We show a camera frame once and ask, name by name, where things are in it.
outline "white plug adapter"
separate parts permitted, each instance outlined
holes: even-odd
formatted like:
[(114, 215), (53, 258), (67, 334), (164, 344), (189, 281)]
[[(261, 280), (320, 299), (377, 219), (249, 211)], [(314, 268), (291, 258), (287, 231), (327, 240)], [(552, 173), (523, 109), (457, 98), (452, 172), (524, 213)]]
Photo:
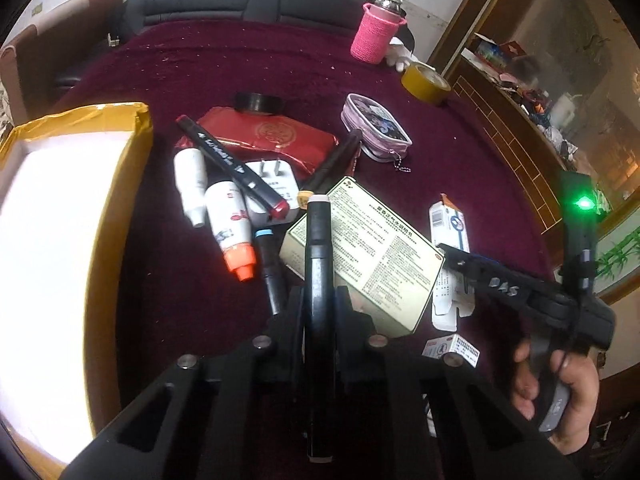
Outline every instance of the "white plug adapter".
[(249, 220), (255, 229), (271, 225), (288, 224), (298, 216), (298, 183), (293, 170), (284, 160), (258, 160), (248, 162), (247, 166), (255, 171), (269, 186), (273, 187), (289, 204), (289, 213), (283, 219), (272, 218), (267, 210), (253, 198), (245, 196)]

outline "screw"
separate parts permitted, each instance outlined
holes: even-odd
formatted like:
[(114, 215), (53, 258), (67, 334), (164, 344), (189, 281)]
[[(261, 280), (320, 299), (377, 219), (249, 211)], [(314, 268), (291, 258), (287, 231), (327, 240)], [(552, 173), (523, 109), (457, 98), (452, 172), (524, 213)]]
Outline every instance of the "screw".
[(447, 366), (451, 366), (453, 368), (458, 368), (462, 366), (462, 363), (465, 362), (465, 359), (460, 354), (456, 354), (455, 352), (447, 352), (442, 356), (442, 360), (444, 364)]
[(271, 346), (271, 338), (268, 335), (259, 335), (258, 337), (254, 337), (254, 346), (258, 350), (269, 348)]
[(384, 348), (389, 343), (389, 339), (381, 334), (374, 334), (367, 339), (367, 343), (371, 348)]
[(198, 358), (193, 354), (185, 354), (178, 359), (178, 366), (187, 370), (193, 368), (198, 362)]

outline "green light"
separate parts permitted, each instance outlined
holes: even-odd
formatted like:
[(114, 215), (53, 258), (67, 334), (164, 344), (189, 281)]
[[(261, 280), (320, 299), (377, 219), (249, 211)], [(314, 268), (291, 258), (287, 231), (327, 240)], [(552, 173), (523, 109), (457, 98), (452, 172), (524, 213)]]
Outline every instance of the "green light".
[(589, 211), (591, 209), (595, 209), (596, 207), (595, 202), (588, 196), (581, 196), (578, 199), (578, 202), (575, 203), (575, 205), (577, 205), (583, 211)]

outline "purple blanket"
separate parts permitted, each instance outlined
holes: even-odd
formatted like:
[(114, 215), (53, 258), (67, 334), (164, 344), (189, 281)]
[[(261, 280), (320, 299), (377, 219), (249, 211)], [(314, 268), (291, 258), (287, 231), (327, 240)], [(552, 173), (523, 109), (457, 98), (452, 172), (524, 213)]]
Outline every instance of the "purple blanket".
[[(173, 181), (173, 146), (181, 134), (174, 119), (199, 118), (212, 106), (232, 105), (239, 90), (283, 97), (286, 115), (338, 137), (344, 133), (340, 110), (349, 92), (379, 101), (414, 141), (406, 160), (412, 172), (361, 156), (357, 181), (427, 236), (428, 208), (447, 193), (467, 218), (473, 251), (549, 274), (522, 189), (475, 112), (453, 95), (441, 107), (416, 100), (395, 71), (353, 59), (349, 46), (348, 38), (283, 25), (165, 23), (114, 49), (56, 105), (60, 111), (142, 101), (154, 122), (155, 144), (120, 283), (124, 402), (181, 354), (227, 352), (259, 334), (268, 318), (262, 282), (239, 283), (227, 272), (211, 232), (191, 228), (183, 217)], [(481, 350), (479, 368), (494, 379), (503, 374), (519, 331), (511, 312), (482, 304), (459, 322), (459, 332)], [(406, 340), (419, 350), (434, 336), (427, 313)]]

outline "sofa armrest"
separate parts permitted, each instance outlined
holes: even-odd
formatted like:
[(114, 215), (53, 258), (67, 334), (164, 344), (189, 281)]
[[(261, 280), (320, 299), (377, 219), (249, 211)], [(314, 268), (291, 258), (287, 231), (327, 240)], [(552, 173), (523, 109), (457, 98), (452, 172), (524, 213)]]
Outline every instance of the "sofa armrest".
[(25, 28), (0, 54), (16, 125), (47, 114), (55, 104), (55, 76), (105, 38), (123, 0), (69, 0)]

